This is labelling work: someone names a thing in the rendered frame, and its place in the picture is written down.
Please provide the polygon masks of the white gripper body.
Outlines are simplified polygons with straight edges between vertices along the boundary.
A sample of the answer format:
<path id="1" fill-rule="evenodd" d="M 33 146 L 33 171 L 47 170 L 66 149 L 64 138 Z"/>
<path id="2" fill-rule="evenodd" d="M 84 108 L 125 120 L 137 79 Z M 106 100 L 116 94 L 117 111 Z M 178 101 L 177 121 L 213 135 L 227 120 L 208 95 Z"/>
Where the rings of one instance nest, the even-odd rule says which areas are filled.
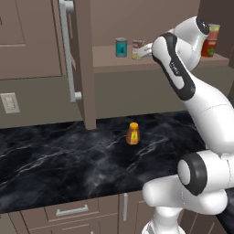
<path id="1" fill-rule="evenodd" d="M 152 43 L 148 43 L 141 48 L 137 49 L 136 58 L 137 59 L 145 59 L 150 58 L 152 56 Z"/>

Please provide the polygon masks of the brown cabinet shelf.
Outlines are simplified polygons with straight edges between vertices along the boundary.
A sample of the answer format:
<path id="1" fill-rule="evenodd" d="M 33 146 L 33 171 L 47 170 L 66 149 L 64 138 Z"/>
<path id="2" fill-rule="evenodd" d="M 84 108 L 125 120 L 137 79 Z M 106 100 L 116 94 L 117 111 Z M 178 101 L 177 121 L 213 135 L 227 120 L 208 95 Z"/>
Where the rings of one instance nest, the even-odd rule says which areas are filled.
<path id="1" fill-rule="evenodd" d="M 115 46 L 98 46 L 92 48 L 93 54 L 93 72 L 109 73 L 109 72 L 125 72 L 139 70 L 155 70 L 160 66 L 151 58 L 143 58 L 140 60 L 132 59 L 132 47 L 128 47 L 126 58 L 117 58 L 115 56 Z M 201 58 L 197 68 L 204 67 L 226 67 L 229 59 L 215 54 L 212 58 Z"/>

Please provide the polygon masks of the brown closed cabinet door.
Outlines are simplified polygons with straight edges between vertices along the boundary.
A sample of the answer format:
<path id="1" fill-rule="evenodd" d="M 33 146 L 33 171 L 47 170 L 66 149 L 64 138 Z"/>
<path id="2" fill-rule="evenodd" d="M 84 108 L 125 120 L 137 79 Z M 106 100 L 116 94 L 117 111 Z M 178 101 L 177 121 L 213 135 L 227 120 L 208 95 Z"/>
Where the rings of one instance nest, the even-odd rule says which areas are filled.
<path id="1" fill-rule="evenodd" d="M 0 79 L 65 74 L 59 0 L 0 0 Z"/>

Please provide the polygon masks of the brown lower cabinet door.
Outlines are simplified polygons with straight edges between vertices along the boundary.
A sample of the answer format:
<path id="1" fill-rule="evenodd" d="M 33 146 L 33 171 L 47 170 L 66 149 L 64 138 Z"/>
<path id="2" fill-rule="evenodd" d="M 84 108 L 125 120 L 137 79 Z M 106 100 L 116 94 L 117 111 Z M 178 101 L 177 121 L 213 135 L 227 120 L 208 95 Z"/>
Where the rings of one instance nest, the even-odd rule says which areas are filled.
<path id="1" fill-rule="evenodd" d="M 144 202 L 143 193 L 141 191 L 127 193 L 127 220 L 123 221 L 123 194 L 119 195 L 118 234 L 142 234 L 144 226 L 150 221 L 154 214 L 154 209 Z"/>

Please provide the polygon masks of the red and white can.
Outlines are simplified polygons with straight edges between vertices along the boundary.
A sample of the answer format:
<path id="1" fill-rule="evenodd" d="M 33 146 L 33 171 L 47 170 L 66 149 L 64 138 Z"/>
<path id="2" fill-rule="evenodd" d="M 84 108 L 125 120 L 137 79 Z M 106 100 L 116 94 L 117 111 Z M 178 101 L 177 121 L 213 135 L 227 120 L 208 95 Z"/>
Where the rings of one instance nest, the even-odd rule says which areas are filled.
<path id="1" fill-rule="evenodd" d="M 144 45 L 143 39 L 134 39 L 133 40 L 133 50 L 132 50 L 132 59 L 138 60 L 139 56 L 139 49 Z"/>

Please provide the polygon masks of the teal can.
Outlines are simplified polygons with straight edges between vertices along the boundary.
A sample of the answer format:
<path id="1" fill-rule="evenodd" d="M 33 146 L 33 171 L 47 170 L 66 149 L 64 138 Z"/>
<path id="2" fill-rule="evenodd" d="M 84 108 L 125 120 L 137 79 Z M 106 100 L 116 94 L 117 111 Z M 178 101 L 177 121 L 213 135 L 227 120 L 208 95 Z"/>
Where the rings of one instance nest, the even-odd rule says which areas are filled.
<path id="1" fill-rule="evenodd" d="M 115 55 L 117 58 L 126 58 L 128 51 L 128 39 L 125 37 L 117 37 L 115 39 Z"/>

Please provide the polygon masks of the red can with green label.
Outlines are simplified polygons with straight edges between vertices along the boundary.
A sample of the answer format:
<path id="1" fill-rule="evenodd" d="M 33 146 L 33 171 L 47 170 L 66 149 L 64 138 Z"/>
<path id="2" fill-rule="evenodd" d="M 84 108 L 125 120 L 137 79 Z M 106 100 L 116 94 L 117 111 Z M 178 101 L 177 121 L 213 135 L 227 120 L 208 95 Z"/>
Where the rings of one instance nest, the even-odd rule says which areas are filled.
<path id="1" fill-rule="evenodd" d="M 212 57 L 215 52 L 220 25 L 209 24 L 209 35 L 204 41 L 201 56 Z"/>

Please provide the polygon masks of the orange honey bottle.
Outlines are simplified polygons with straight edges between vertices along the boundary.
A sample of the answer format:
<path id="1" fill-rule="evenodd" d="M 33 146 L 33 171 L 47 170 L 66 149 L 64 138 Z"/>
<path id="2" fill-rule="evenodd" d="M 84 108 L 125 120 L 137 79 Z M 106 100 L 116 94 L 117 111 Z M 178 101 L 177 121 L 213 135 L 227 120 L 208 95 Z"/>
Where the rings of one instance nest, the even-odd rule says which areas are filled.
<path id="1" fill-rule="evenodd" d="M 130 123 L 126 136 L 126 142 L 129 145 L 136 145 L 140 142 L 139 124 L 137 122 Z"/>

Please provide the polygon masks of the brown drawer front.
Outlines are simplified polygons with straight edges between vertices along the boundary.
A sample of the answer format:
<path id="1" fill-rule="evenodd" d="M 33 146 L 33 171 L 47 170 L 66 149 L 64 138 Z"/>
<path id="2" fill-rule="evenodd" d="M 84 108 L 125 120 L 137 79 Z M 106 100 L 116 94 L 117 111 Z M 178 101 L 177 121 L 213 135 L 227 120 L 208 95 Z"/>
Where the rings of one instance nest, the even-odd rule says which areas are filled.
<path id="1" fill-rule="evenodd" d="M 74 209 L 74 208 L 84 207 L 86 204 L 89 207 L 88 212 L 82 212 L 82 213 L 67 215 L 67 216 L 62 216 L 62 217 L 56 216 L 57 209 L 60 209 L 60 210 Z M 60 221 L 60 220 L 72 220 L 73 218 L 86 218 L 90 215 L 95 215 L 99 213 L 99 202 L 97 198 L 85 199 L 85 200 L 45 207 L 45 212 L 46 212 L 49 222 L 55 222 L 55 221 Z"/>

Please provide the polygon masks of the white wall outlet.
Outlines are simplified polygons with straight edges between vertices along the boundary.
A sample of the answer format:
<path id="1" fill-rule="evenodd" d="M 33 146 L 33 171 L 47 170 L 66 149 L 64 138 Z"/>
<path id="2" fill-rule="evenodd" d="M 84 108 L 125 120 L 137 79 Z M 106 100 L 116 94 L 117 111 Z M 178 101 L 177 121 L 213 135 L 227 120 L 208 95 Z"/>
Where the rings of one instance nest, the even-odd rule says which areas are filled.
<path id="1" fill-rule="evenodd" d="M 20 112 L 16 94 L 14 92 L 12 93 L 1 93 L 0 97 L 2 99 L 2 103 L 5 108 L 6 113 L 18 113 Z"/>

